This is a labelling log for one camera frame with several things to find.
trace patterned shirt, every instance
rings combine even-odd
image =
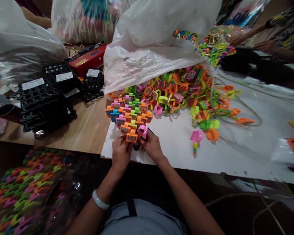
[[[274,34],[270,40],[274,40],[279,47],[294,50],[294,6],[266,22],[266,28],[273,28],[278,25],[282,26],[282,29]]]

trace hand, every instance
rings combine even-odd
[[[131,158],[133,143],[126,141],[126,136],[121,136],[112,142],[112,169],[118,174],[124,174]]]
[[[244,42],[246,39],[247,38],[244,35],[234,36],[233,38],[230,39],[229,43],[231,46],[236,47],[237,45]]]
[[[268,54],[275,54],[279,49],[279,47],[272,40],[257,43],[256,45],[254,45],[254,48],[257,48],[258,50]]]
[[[162,153],[159,137],[154,135],[150,130],[147,132],[146,139],[139,137],[138,142],[156,164],[167,159]]]

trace sticker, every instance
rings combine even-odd
[[[87,61],[88,61],[88,59],[83,59],[82,61],[76,63],[75,65],[76,65],[76,66],[79,66],[79,65],[81,65],[81,64],[84,64],[84,63],[87,62]]]
[[[45,81],[43,80],[43,78],[39,78],[39,79],[30,81],[27,83],[23,83],[22,88],[23,88],[23,90],[28,90],[28,89],[34,88],[36,86],[42,85],[44,83],[45,83]]]
[[[62,81],[68,80],[70,78],[73,78],[73,72],[58,74],[56,77],[57,77],[56,78],[57,82],[62,82]]]
[[[88,73],[86,74],[86,76],[88,77],[98,77],[100,70],[88,70]]]

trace clear plastic bag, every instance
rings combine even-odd
[[[51,31],[63,42],[111,42],[121,14],[136,0],[53,0]]]
[[[141,84],[166,72],[207,63],[177,30],[197,33],[201,42],[221,7],[218,1],[138,0],[119,19],[104,55],[105,94]]]
[[[26,20],[14,0],[0,1],[0,81],[14,92],[18,84],[42,76],[45,65],[67,58],[64,45]]]

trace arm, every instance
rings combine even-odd
[[[278,47],[274,55],[280,59],[294,63],[294,50]]]
[[[148,131],[146,140],[139,138],[139,142],[160,168],[164,177],[168,181],[176,202],[184,215],[192,234],[224,235],[223,231],[203,203],[163,155],[159,138]]]
[[[265,53],[273,54],[279,59],[294,63],[294,50],[288,50],[283,47],[278,47],[274,41],[263,41],[254,46]]]
[[[97,189],[97,196],[106,204],[109,203],[114,188],[127,168],[132,147],[133,144],[128,145],[125,136],[117,138],[112,143],[112,167]],[[95,234],[104,212],[91,198],[71,225],[66,235]]]
[[[252,28],[249,32],[239,35],[239,36],[234,36],[233,38],[230,39],[230,44],[231,46],[237,46],[240,43],[244,42],[248,38],[251,38],[252,36],[264,31],[266,29],[266,24],[263,24],[259,27]]]
[[[25,7],[21,7],[22,11],[24,13],[24,16],[27,20],[30,22],[33,22],[34,24],[37,24],[45,29],[51,28],[51,19],[47,17],[41,17],[34,15],[31,11],[29,11]]]

